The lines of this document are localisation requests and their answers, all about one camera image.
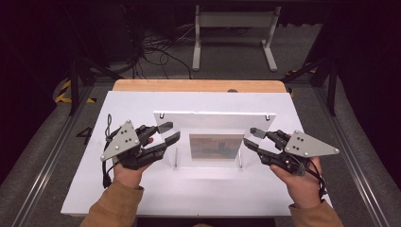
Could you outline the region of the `aluminium rail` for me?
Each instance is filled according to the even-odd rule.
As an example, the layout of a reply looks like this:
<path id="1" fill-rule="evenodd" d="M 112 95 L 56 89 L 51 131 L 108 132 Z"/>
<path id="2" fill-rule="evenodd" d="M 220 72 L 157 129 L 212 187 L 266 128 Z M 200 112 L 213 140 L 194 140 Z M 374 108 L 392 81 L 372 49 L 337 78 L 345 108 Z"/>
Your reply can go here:
<path id="1" fill-rule="evenodd" d="M 16 218 L 11 224 L 11 227 L 26 227 L 28 220 L 32 216 L 32 213 L 36 208 L 54 172 L 57 162 L 61 157 L 61 153 L 63 152 L 66 146 L 67 138 L 71 134 L 71 131 L 78 120 L 80 112 L 83 109 L 83 104 L 87 100 L 89 95 L 92 93 L 92 90 L 93 86 L 82 87 L 81 95 L 78 98 L 79 105 L 77 106 L 76 110 L 67 117 L 61 130 L 61 133 L 56 140 L 55 145 L 53 146 L 53 148 L 50 151 L 50 154 L 45 160 L 44 165 L 41 168 L 41 171 L 35 178 L 35 182 L 30 188 L 29 193 L 26 196 L 23 205 L 21 206 Z"/>
<path id="2" fill-rule="evenodd" d="M 331 114 L 327 107 L 326 96 L 321 88 L 313 89 L 316 98 L 319 100 L 320 105 L 323 107 L 325 115 L 328 117 L 328 121 L 340 143 L 341 156 L 347 165 L 357 190 L 369 212 L 369 215 L 375 225 L 375 227 L 390 227 L 390 224 L 379 205 L 379 202 L 370 186 L 367 178 L 365 177 L 362 169 L 357 162 L 357 158 L 352 150 L 348 140 L 345 137 L 338 119 Z"/>

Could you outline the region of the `white metal stand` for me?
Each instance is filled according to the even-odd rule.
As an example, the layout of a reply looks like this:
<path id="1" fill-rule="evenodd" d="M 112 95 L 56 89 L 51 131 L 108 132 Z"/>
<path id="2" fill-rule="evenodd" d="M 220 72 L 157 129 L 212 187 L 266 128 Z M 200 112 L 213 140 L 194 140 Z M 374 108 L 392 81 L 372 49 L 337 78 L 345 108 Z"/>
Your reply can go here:
<path id="1" fill-rule="evenodd" d="M 195 10 L 195 44 L 193 52 L 192 69 L 201 69 L 201 28 L 202 27 L 263 27 L 269 30 L 261 45 L 271 72 L 278 70 L 275 59 L 271 52 L 272 38 L 280 17 L 281 8 L 276 7 L 268 11 L 202 11 L 200 6 Z"/>

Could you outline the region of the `person's right hand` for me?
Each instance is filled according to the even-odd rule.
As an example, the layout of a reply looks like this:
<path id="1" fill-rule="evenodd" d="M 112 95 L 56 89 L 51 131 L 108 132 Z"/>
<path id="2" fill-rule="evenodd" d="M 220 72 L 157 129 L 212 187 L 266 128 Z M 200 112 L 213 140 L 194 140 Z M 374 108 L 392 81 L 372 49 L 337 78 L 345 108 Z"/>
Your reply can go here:
<path id="1" fill-rule="evenodd" d="M 304 176 L 293 175 L 275 165 L 271 165 L 270 170 L 286 185 L 295 208 L 313 208 L 322 202 L 319 195 L 319 180 L 310 173 Z"/>

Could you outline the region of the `person's left hand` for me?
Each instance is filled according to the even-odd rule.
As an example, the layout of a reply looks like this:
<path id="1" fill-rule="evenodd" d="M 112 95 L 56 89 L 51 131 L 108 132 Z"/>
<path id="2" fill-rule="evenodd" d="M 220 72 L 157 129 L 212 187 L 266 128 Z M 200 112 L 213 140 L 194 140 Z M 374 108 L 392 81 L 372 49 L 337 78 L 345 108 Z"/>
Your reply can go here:
<path id="1" fill-rule="evenodd" d="M 138 189 L 142 180 L 142 175 L 150 165 L 142 166 L 137 170 L 124 168 L 117 164 L 113 168 L 113 180 L 125 185 L 128 188 Z"/>

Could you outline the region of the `black metal stand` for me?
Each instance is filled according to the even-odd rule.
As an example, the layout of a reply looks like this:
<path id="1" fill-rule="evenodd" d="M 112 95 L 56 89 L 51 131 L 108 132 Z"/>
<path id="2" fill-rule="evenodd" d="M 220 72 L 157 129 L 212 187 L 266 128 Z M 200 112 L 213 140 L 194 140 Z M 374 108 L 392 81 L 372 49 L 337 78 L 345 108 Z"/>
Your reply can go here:
<path id="1" fill-rule="evenodd" d="M 82 81 L 83 85 L 87 87 L 92 86 L 96 81 L 91 68 L 95 68 L 101 75 L 114 80 L 121 79 L 121 76 L 108 69 L 109 63 L 88 8 L 83 5 L 65 4 L 61 6 L 61 12 L 63 26 L 60 34 L 69 59 L 72 93 L 71 114 L 74 114 L 81 103 L 78 83 Z"/>
<path id="2" fill-rule="evenodd" d="M 335 38 L 336 34 L 336 14 L 335 9 L 331 9 L 326 16 L 323 26 L 319 31 L 302 67 L 312 64 L 316 65 L 315 73 L 309 80 L 312 87 L 322 87 L 323 83 L 328 80 L 327 91 L 327 107 L 331 114 L 335 114 L 335 95 L 337 86 L 337 66 L 335 61 Z M 288 83 L 302 75 L 292 75 L 283 77 L 281 81 Z"/>

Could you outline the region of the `wooden table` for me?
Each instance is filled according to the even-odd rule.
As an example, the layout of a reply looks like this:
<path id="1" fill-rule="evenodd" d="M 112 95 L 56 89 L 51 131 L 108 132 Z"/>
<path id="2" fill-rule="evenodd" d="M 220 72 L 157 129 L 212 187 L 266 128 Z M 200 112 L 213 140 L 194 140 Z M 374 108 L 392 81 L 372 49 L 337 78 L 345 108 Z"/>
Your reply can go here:
<path id="1" fill-rule="evenodd" d="M 119 79 L 114 91 L 285 93 L 280 80 Z"/>

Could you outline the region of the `white board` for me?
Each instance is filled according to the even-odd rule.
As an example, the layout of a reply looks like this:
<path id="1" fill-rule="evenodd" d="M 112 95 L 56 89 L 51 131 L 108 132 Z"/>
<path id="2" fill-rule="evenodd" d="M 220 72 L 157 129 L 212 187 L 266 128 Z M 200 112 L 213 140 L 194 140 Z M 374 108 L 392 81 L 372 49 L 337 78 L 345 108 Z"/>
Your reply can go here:
<path id="1" fill-rule="evenodd" d="M 63 203 L 63 214 L 85 216 L 100 198 L 105 130 L 115 130 L 126 120 L 136 127 L 156 124 L 155 111 L 275 113 L 267 131 L 292 133 L 302 127 L 288 93 L 110 91 Z M 289 213 L 291 198 L 285 185 L 248 148 L 241 169 L 176 169 L 166 154 L 144 172 L 140 217 L 273 217 Z"/>

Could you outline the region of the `photo card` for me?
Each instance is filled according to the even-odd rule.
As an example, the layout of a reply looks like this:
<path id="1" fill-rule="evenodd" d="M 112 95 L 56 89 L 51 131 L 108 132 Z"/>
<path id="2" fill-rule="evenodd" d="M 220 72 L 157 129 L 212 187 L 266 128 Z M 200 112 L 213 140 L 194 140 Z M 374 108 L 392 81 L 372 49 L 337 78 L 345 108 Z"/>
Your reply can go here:
<path id="1" fill-rule="evenodd" d="M 242 134 L 190 134 L 194 160 L 234 160 L 242 144 Z"/>

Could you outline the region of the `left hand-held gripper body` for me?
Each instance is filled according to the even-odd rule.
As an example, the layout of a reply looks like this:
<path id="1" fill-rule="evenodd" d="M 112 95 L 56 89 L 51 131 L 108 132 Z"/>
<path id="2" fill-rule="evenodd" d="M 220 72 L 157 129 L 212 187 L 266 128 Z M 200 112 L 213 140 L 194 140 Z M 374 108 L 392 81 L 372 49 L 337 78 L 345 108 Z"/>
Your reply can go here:
<path id="1" fill-rule="evenodd" d="M 121 164 L 124 168 L 138 170 L 153 162 L 161 160 L 166 152 L 166 143 L 146 148 L 149 138 L 158 129 L 154 126 L 142 125 L 135 128 L 127 120 L 120 128 L 106 136 L 106 147 L 100 156 L 100 161 L 106 164 L 112 160 L 113 164 Z"/>

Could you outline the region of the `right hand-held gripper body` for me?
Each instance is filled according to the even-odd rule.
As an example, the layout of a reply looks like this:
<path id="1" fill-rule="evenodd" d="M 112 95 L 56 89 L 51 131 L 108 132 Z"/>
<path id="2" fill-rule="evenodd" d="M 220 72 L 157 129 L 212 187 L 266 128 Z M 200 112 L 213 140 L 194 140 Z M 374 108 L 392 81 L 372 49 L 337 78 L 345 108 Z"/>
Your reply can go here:
<path id="1" fill-rule="evenodd" d="M 259 157 L 264 165 L 275 165 L 291 174 L 303 176 L 309 171 L 309 161 L 312 157 L 339 154 L 340 150 L 301 131 L 289 135 L 283 131 L 268 131 L 265 133 L 280 150 L 273 153 L 260 149 Z"/>

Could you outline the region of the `yellow black hazard tape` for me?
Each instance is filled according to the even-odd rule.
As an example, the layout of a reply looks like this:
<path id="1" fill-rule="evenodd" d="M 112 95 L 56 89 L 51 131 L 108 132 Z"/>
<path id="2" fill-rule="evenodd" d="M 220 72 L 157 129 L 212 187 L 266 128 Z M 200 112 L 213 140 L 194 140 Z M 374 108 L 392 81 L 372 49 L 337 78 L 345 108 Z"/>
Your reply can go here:
<path id="1" fill-rule="evenodd" d="M 317 68 L 316 65 L 309 64 L 309 65 L 306 65 L 306 66 L 304 66 L 304 67 L 302 67 L 300 69 L 297 69 L 297 70 L 289 70 L 289 71 L 287 71 L 285 73 L 285 77 L 289 77 L 289 76 L 292 76 L 292 75 L 303 75 L 303 74 L 305 74 L 307 72 L 313 71 L 315 68 Z"/>
<path id="2" fill-rule="evenodd" d="M 61 87 L 61 90 L 57 94 L 55 98 L 56 103 L 71 103 L 72 98 L 71 97 L 66 97 L 65 94 L 68 90 L 68 88 L 71 86 L 71 80 L 68 79 Z"/>

